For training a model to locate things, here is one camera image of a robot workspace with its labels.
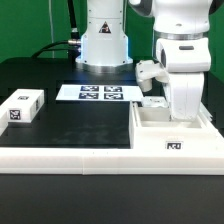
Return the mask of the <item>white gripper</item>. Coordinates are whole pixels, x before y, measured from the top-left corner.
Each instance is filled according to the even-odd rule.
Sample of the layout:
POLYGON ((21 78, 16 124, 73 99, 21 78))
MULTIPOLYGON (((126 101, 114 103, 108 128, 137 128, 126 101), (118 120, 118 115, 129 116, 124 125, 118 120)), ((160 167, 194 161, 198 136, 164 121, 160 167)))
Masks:
POLYGON ((168 73, 163 85, 170 115, 173 120, 196 119, 204 87, 204 73, 168 73))

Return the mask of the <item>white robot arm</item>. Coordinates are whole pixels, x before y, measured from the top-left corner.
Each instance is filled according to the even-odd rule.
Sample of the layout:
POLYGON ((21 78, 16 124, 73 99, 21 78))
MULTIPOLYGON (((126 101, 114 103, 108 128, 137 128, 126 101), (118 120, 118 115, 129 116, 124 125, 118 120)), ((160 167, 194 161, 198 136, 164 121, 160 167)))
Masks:
POLYGON ((196 118, 211 67, 209 16, 224 0, 87 0, 87 29, 76 64, 112 72, 135 59, 142 91, 163 83, 175 120, 196 118))

